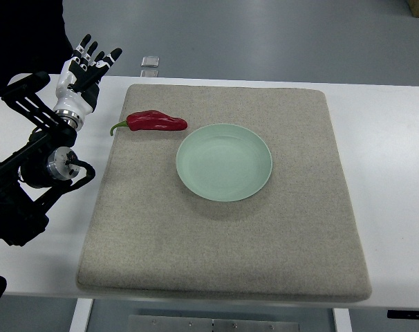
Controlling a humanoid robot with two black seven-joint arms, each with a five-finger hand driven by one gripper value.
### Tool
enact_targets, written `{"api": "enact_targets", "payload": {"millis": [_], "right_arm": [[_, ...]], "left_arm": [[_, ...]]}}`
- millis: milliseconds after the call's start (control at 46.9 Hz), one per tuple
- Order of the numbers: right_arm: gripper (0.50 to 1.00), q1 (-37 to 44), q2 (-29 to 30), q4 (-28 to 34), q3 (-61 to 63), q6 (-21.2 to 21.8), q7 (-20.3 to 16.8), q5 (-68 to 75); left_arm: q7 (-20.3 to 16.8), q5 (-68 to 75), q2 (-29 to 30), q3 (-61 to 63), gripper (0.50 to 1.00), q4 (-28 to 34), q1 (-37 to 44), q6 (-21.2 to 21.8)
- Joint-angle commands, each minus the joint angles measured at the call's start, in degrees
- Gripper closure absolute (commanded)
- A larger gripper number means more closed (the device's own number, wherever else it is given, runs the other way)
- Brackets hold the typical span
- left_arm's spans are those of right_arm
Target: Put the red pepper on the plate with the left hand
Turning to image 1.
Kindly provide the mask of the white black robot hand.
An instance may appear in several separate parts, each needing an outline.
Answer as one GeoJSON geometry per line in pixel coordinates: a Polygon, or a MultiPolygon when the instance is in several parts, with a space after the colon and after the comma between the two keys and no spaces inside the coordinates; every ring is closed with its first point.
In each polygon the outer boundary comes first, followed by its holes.
{"type": "Polygon", "coordinates": [[[96,53],[98,43],[89,34],[73,49],[59,75],[55,95],[57,104],[53,111],[72,115],[80,120],[94,112],[99,95],[99,83],[122,54],[121,48],[109,54],[96,53]]]}

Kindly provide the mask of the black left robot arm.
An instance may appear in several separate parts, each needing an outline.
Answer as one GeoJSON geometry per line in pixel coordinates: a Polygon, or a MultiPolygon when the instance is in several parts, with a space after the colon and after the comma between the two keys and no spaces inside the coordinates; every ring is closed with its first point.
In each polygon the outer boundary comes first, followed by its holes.
{"type": "Polygon", "coordinates": [[[46,72],[8,85],[1,99],[36,127],[24,147],[0,162],[0,240],[24,246],[48,225],[47,212],[64,194],[95,178],[94,168],[71,149],[76,130],[37,96],[46,72]]]}

